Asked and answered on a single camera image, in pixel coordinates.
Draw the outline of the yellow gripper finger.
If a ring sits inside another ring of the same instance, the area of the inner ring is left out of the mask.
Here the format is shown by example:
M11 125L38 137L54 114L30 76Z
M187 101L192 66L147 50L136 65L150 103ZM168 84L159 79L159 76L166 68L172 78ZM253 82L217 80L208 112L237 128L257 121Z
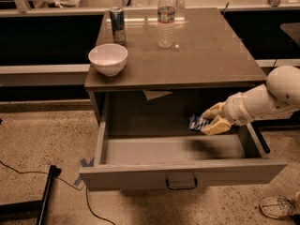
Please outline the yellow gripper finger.
M217 116L224 116L223 105L224 105L223 102L219 102L213 105L212 107L210 107L209 109L207 109L205 112L202 113L202 118L213 120Z
M209 125L204 126L201 129L201 132L205 135L217 135L230 130L232 125L233 124L228 119L218 115Z

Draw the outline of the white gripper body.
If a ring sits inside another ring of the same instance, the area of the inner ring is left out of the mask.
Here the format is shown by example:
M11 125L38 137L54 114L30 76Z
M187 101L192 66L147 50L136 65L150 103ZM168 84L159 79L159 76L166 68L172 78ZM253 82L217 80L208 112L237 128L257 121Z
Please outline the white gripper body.
M237 93L223 102L224 117L233 125L244 126L254 121L254 118L248 112L245 98L243 93Z

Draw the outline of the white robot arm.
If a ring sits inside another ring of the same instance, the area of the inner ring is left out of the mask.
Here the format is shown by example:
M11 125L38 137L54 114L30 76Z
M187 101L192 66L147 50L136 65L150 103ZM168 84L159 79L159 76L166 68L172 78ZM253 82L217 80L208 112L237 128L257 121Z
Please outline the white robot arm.
M265 114L297 112L300 108L300 69L281 66L267 76L266 84L239 92L219 102L202 114L210 124L201 128L205 135L244 126Z

